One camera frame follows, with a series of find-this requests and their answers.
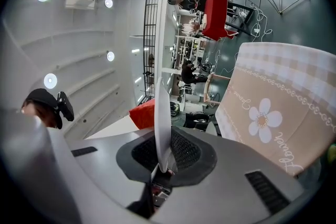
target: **black mesh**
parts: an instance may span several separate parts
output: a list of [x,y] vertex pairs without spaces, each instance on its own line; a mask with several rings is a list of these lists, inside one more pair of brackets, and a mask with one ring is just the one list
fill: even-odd
[[132,157],[149,171],[153,171],[158,164],[155,136],[142,142],[132,150]]
[[251,172],[245,176],[272,215],[289,205],[289,201],[261,171]]
[[201,150],[198,146],[175,132],[172,132],[171,149],[178,171],[192,166],[201,156]]

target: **red cushion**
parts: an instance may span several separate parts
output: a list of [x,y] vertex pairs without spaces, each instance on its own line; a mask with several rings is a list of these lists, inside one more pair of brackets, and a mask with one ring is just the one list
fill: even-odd
[[206,27],[202,34],[215,40],[223,37],[233,39],[237,32],[224,28],[226,12],[227,0],[206,0],[204,12],[206,14]]
[[154,105],[152,99],[130,110],[130,117],[140,130],[154,126]]

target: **checkered pattern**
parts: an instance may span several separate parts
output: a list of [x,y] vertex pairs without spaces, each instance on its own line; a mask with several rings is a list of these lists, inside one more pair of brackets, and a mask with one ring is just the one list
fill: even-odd
[[228,119],[226,113],[222,109],[218,109],[216,111],[216,120],[222,137],[234,141],[239,141],[235,131],[233,130],[231,121]]
[[236,66],[291,85],[336,116],[335,55],[291,44],[243,43]]

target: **white flower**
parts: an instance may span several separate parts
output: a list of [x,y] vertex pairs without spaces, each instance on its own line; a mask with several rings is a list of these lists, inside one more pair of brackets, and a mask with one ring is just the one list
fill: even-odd
[[248,131],[250,135],[256,135],[259,131],[259,137],[263,143],[268,143],[272,139],[269,127],[278,127],[282,123],[281,113],[279,111],[268,113],[270,107],[271,101],[264,98],[260,102],[259,111],[254,106],[249,110],[249,116],[253,122],[249,125]]

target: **window bars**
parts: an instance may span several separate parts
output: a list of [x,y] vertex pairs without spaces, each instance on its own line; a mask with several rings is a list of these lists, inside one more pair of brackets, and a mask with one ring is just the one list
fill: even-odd
[[155,56],[155,32],[156,18],[159,0],[146,0],[143,21],[143,76],[145,96],[140,104],[154,98],[154,56]]

